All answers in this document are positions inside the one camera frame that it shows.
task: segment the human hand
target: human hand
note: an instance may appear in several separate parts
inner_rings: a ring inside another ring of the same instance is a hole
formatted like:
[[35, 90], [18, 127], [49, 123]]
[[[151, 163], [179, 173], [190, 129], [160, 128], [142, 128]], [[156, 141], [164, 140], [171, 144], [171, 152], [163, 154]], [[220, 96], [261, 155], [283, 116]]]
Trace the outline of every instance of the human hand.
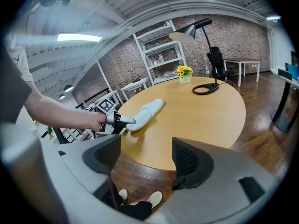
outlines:
[[104, 113], [101, 112], [91, 112], [91, 129], [94, 131], [100, 131], [102, 124], [105, 124], [107, 122], [107, 116]]

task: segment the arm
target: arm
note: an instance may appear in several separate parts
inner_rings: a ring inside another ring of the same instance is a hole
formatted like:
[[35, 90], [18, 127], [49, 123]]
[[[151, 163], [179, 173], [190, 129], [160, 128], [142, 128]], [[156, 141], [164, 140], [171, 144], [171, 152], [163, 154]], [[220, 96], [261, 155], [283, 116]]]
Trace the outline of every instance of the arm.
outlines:
[[106, 123], [106, 115], [98, 112], [88, 112], [69, 109], [61, 103], [43, 96], [35, 84], [27, 82], [32, 92], [25, 102], [29, 115], [36, 121], [55, 128], [92, 129], [99, 131]]

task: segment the wooden floor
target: wooden floor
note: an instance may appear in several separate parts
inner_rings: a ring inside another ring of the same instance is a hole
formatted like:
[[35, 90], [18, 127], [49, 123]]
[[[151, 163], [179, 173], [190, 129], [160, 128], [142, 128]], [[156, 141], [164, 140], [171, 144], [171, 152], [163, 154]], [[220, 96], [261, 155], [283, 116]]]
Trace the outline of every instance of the wooden floor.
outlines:
[[[237, 86], [237, 77], [233, 77], [234, 87], [246, 106], [246, 121], [240, 137], [231, 148], [248, 154], [270, 173], [282, 178], [298, 140], [299, 119], [289, 133], [281, 132], [272, 123], [270, 112], [277, 109], [285, 83], [271, 73], [262, 73], [261, 76], [259, 83], [256, 83], [256, 75], [242, 77], [241, 87]], [[289, 117], [292, 117], [298, 100], [298, 93], [290, 91], [284, 109]], [[174, 179], [175, 172], [148, 168], [124, 154], [120, 155], [112, 171], [112, 180], [118, 190], [128, 190], [128, 203], [147, 200], [153, 192], [161, 191], [163, 200], [153, 211], [171, 196]]]

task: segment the white sneaker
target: white sneaker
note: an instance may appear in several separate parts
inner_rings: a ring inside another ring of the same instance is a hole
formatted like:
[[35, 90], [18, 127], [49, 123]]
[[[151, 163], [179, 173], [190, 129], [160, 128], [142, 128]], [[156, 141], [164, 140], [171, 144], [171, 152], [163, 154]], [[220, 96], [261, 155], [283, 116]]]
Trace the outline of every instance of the white sneaker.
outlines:
[[125, 201], [128, 198], [128, 191], [126, 189], [120, 190], [118, 194], [122, 197], [123, 201]]
[[150, 195], [149, 199], [147, 200], [147, 202], [151, 203], [153, 207], [156, 207], [162, 200], [162, 193], [161, 192], [154, 192], [152, 195]]

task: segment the brick wall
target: brick wall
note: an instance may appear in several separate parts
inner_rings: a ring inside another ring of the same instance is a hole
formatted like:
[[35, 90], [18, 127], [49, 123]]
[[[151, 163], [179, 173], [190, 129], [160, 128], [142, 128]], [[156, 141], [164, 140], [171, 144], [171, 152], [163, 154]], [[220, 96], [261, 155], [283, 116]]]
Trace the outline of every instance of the brick wall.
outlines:
[[[176, 29], [189, 25], [200, 19], [211, 17], [213, 23], [205, 27], [206, 33], [209, 37], [211, 46], [218, 46], [224, 58], [229, 57], [250, 57], [259, 59], [261, 61], [260, 71], [270, 70], [269, 61], [269, 43], [266, 28], [261, 27], [253, 22], [223, 15], [192, 15], [172, 19]], [[165, 22], [157, 23], [151, 27], [143, 29], [136, 33], [137, 36], [148, 31], [164, 26]], [[164, 37], [158, 41], [146, 44], [146, 49], [159, 44], [170, 42], [169, 37]], [[203, 31], [197, 30], [195, 43], [183, 44], [183, 51], [185, 54], [188, 66], [194, 70], [195, 76], [207, 76], [206, 70], [211, 70], [210, 62], [206, 56], [208, 44], [206, 42]], [[168, 50], [162, 52], [164, 60], [170, 60], [175, 57], [175, 51]], [[133, 36], [122, 41], [120, 44], [111, 49], [105, 56], [100, 59], [100, 64], [113, 90], [119, 90], [125, 85], [132, 82], [132, 75], [139, 74], [140, 78], [147, 77], [147, 71], [139, 53], [137, 44]], [[160, 68], [155, 68], [155, 74], [160, 76], [166, 71], [175, 69], [178, 62], [170, 63]], [[246, 73], [256, 72], [251, 65], [246, 66]], [[77, 102], [87, 97], [89, 94], [95, 94], [94, 89], [99, 88], [102, 84], [102, 77], [100, 72], [94, 74], [90, 70], [79, 82], [80, 87], [76, 86], [73, 95]]]
[[[74, 96], [76, 102], [80, 104], [84, 100], [88, 99], [89, 97], [95, 95], [96, 93], [102, 91], [105, 88], [107, 88], [107, 85], [98, 68], [98, 65], [95, 64], [86, 72], [86, 74], [82, 77], [82, 79], [73, 89], [72, 95]], [[86, 104], [90, 105], [95, 100], [97, 100], [105, 94], [107, 94], [107, 92], [104, 92], [96, 96], [95, 98], [88, 101]]]

